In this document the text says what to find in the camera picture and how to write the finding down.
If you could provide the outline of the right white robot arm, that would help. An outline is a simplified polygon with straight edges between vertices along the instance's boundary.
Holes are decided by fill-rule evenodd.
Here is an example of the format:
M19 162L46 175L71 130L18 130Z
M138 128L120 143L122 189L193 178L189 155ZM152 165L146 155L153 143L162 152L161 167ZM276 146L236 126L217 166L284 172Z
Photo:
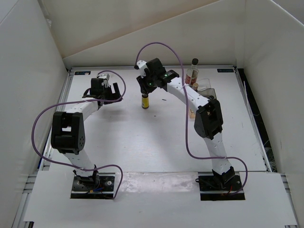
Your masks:
M219 101L203 97L191 87L184 85L179 74L173 70L167 71L158 58L149 62L139 60L134 68L140 71L136 79L141 93L149 94L156 88L162 88L184 104L188 104L187 110L195 112L194 129L204 139L209 154L213 157L213 184L219 190L226 189L235 172L227 159L222 140L223 117Z

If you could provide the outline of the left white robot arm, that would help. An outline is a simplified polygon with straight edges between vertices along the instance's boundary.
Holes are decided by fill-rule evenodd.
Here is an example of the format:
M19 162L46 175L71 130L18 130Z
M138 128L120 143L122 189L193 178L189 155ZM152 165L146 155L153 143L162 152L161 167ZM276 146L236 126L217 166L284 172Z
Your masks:
M84 150L86 137L84 121L102 105L118 99L121 94L117 83L110 85L109 74L91 79L91 87L84 92L82 100L95 101L78 103L64 112L55 112L52 121L51 146L65 155L72 165L77 166L74 174L83 179L89 190L98 188L100 179L93 171L95 165Z

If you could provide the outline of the small yellow label bottle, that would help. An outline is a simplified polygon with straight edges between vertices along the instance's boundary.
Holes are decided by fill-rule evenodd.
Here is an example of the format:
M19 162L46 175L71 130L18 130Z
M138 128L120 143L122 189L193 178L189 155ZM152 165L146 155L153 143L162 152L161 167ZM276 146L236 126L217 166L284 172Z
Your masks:
M142 108L149 108L149 96L147 94L142 94Z
M199 87L199 84L198 84L198 83L194 83L194 84L192 85L192 89L193 89L194 91L197 91L197 90L198 90L198 87Z

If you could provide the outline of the tall red label sauce bottle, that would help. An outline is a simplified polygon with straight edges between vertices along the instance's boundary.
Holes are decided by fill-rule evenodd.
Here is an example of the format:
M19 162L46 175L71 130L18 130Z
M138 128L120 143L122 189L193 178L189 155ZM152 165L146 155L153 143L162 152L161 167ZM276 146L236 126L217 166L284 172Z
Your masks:
M188 84L190 87L192 87L193 84L196 83L198 78L198 62L199 60L197 58L192 59L191 66L186 73L185 83Z

